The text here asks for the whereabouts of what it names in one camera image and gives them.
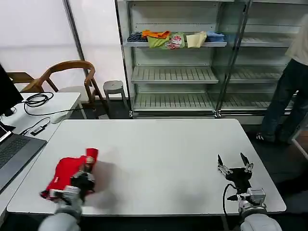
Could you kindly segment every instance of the person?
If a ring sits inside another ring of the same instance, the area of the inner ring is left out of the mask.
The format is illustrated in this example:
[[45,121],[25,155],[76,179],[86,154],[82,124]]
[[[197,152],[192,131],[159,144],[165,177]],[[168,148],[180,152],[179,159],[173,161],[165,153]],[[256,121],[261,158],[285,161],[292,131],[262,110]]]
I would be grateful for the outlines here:
[[[260,132],[254,138],[269,142],[290,142],[292,134],[308,112],[308,14],[286,55],[291,61],[278,81],[272,101],[265,113]],[[277,129],[284,110],[298,91],[290,115]]]

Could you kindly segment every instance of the gray stool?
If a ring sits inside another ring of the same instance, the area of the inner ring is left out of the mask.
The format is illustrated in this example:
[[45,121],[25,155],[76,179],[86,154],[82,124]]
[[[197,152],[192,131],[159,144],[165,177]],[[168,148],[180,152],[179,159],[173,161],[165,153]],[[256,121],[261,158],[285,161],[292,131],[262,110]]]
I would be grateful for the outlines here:
[[109,94],[119,94],[119,93],[121,93],[124,106],[128,109],[128,105],[127,105],[122,81],[120,81],[120,80],[107,81],[103,85],[103,90],[105,92],[106,100],[107,100],[109,107],[110,107]]

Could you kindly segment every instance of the orange shirt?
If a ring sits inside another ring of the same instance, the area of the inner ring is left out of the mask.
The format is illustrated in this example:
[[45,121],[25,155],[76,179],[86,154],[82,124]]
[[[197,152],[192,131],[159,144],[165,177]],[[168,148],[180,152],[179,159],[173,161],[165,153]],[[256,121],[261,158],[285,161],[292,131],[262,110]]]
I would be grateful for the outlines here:
[[142,37],[154,37],[154,38],[158,38],[158,39],[165,39],[170,35],[170,31],[165,31],[165,32],[152,32],[150,30],[144,30],[142,32]]

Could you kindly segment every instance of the computer mouse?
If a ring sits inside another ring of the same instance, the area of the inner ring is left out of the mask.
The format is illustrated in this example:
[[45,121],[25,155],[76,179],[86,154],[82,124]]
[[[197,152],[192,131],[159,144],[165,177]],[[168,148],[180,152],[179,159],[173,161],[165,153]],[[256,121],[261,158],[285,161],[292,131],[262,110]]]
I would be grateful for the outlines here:
[[67,115],[67,112],[59,112],[59,113],[53,114],[50,117],[50,122],[52,124],[60,123],[62,120],[66,118],[66,115]]

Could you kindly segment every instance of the table leg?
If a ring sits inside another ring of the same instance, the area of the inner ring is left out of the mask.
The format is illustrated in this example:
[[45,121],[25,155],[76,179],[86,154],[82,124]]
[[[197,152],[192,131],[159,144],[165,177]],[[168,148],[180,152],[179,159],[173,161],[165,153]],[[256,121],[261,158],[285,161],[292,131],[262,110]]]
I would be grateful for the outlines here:
[[293,144],[299,149],[299,151],[304,155],[304,157],[308,160],[308,153],[303,149],[303,147],[297,142],[296,139],[292,140]]
[[84,118],[84,119],[87,119],[86,113],[85,113],[85,111],[83,110],[82,104],[81,104],[80,102],[78,103],[78,106],[79,106],[79,108],[81,109],[81,113],[82,113],[83,118]]

